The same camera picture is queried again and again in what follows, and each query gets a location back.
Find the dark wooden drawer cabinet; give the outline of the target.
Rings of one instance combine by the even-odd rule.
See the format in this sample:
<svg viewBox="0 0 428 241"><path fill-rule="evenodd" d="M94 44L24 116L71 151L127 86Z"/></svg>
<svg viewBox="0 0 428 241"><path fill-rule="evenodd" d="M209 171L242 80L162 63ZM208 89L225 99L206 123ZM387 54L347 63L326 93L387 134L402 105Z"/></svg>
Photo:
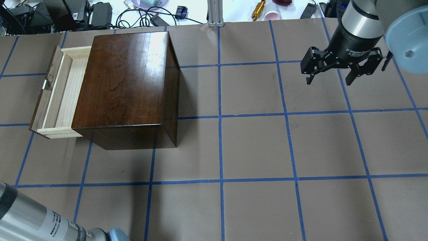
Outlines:
<svg viewBox="0 0 428 241"><path fill-rule="evenodd" d="M95 36L71 128L105 150L176 148L180 78L166 31Z"/></svg>

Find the black power adapter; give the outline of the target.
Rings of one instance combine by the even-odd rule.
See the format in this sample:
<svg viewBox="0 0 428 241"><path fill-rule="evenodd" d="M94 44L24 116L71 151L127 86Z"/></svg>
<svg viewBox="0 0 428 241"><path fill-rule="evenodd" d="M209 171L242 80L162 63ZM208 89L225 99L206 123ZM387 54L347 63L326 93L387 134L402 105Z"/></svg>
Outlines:
<svg viewBox="0 0 428 241"><path fill-rule="evenodd" d="M309 19L312 18L312 15L315 13L317 6L312 3L307 3L304 11L301 14L300 19Z"/></svg>

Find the lavender plate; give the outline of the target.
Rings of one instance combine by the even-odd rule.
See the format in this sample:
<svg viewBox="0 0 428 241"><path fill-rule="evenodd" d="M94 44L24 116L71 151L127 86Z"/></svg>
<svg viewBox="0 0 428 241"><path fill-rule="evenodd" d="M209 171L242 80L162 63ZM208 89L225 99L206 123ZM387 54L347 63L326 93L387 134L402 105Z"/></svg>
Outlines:
<svg viewBox="0 0 428 241"><path fill-rule="evenodd" d="M136 8L160 9L163 8L167 3L169 3L169 0L131 0L131 2Z"/></svg>

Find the red mango fruit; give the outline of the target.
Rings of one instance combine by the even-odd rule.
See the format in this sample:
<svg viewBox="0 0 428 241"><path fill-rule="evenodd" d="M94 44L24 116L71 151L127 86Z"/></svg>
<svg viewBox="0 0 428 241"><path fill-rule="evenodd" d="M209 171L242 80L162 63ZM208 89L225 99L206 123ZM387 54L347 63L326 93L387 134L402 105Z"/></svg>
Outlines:
<svg viewBox="0 0 428 241"><path fill-rule="evenodd" d="M292 4L293 0L272 0L273 3L275 3L278 6L289 6Z"/></svg>

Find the light wood drawer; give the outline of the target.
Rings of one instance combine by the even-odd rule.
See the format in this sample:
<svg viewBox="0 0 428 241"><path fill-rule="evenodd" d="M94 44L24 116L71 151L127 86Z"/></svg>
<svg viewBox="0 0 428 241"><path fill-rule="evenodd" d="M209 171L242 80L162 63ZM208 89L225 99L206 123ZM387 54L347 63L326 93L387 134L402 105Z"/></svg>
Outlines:
<svg viewBox="0 0 428 241"><path fill-rule="evenodd" d="M76 138L72 129L91 46L56 46L49 61L29 130L48 139Z"/></svg>

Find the pink cup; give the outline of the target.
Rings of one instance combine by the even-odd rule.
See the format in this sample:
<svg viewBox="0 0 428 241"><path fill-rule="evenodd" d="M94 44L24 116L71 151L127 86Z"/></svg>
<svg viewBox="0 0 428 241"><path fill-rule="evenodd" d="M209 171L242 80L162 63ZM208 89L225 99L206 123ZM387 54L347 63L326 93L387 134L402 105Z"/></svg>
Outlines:
<svg viewBox="0 0 428 241"><path fill-rule="evenodd" d="M263 20L281 20L281 14L275 10L269 10L264 13Z"/></svg>

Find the gold metal tool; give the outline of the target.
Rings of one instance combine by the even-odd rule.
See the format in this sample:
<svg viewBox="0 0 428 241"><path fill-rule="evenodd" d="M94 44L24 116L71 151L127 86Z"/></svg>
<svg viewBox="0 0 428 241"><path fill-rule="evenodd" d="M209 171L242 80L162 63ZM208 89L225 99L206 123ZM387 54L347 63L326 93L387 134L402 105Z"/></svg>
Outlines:
<svg viewBox="0 0 428 241"><path fill-rule="evenodd" d="M266 0L261 0L260 2L257 3L257 5L255 6L255 9L251 14L252 21L256 21L257 19L260 18L261 13L263 12L263 9L265 7L265 3L266 3Z"/></svg>

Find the aluminium frame post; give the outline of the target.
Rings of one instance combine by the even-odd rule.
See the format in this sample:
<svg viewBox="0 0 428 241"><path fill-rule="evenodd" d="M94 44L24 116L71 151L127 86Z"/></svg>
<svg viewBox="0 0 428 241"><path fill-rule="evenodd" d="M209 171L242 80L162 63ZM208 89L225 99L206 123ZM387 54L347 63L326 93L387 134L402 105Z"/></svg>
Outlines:
<svg viewBox="0 0 428 241"><path fill-rule="evenodd" d="M208 26L223 27L223 0L208 0Z"/></svg>

